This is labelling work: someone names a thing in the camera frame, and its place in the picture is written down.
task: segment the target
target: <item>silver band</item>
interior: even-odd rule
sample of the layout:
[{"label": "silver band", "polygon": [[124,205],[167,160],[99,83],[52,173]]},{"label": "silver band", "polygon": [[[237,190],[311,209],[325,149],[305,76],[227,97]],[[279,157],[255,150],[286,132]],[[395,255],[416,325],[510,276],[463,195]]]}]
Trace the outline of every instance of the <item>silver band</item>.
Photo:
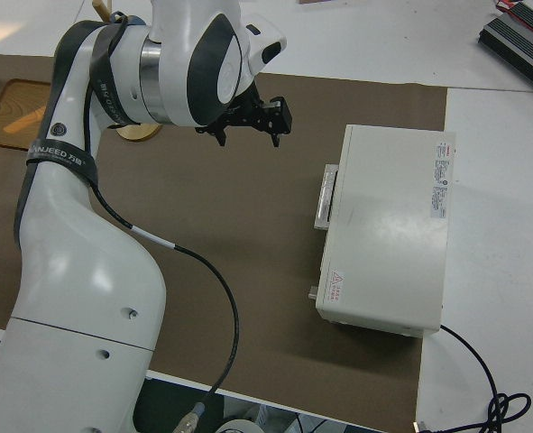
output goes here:
[{"label": "silver band", "polygon": [[161,100],[160,92],[160,54],[161,44],[146,38],[142,46],[140,58],[140,86],[143,102],[148,113],[159,124],[172,124]]}]

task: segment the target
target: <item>round wooden object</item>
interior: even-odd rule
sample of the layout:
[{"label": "round wooden object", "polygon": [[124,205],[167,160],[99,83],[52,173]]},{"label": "round wooden object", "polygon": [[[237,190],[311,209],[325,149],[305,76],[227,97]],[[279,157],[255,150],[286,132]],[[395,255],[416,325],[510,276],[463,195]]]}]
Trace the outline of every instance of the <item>round wooden object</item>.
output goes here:
[{"label": "round wooden object", "polygon": [[152,138],[161,129],[161,124],[130,124],[116,131],[129,142],[143,142]]}]

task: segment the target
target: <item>wooden coaster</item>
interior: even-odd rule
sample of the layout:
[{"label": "wooden coaster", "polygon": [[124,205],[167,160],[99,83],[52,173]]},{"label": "wooden coaster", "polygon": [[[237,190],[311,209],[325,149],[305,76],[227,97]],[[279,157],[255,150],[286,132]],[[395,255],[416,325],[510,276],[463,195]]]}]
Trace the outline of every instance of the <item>wooden coaster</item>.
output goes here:
[{"label": "wooden coaster", "polygon": [[161,124],[130,124],[116,131],[129,142],[144,142],[152,138],[161,129]]},{"label": "wooden coaster", "polygon": [[38,135],[50,84],[13,79],[0,95],[0,146],[28,150]]}]

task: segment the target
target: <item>brown table surface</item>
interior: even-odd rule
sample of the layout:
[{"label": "brown table surface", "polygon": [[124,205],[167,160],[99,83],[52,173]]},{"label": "brown table surface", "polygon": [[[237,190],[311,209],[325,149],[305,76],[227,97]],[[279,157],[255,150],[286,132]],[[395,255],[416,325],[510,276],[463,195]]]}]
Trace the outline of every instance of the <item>brown table surface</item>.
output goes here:
[{"label": "brown table surface", "polygon": [[[49,81],[52,59],[0,56],[11,78]],[[307,298],[317,285],[325,232],[313,228],[326,163],[338,163],[345,126],[443,130],[446,89],[260,75],[262,98],[283,95],[294,117],[273,149],[251,129],[220,148],[191,128],[164,126],[145,143],[107,131],[101,189],[125,218],[205,255],[233,288],[239,355],[224,389],[393,433],[412,431],[421,340],[333,325]],[[0,328],[19,287],[14,207],[25,152],[0,148]],[[188,257],[143,242],[169,290],[151,369],[212,383],[230,349],[221,288]]]}]

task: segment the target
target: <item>white label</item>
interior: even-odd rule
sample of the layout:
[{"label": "white label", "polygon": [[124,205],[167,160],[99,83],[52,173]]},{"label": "white label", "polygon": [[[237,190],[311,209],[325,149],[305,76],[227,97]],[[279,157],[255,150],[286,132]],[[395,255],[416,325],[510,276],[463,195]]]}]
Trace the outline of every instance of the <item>white label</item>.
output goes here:
[{"label": "white label", "polygon": [[430,216],[446,218],[448,188],[453,178],[453,146],[440,142],[435,146],[435,186],[432,188]]},{"label": "white label", "polygon": [[345,273],[331,271],[328,275],[328,287],[326,290],[326,300],[329,302],[339,302],[342,296],[345,283]]}]

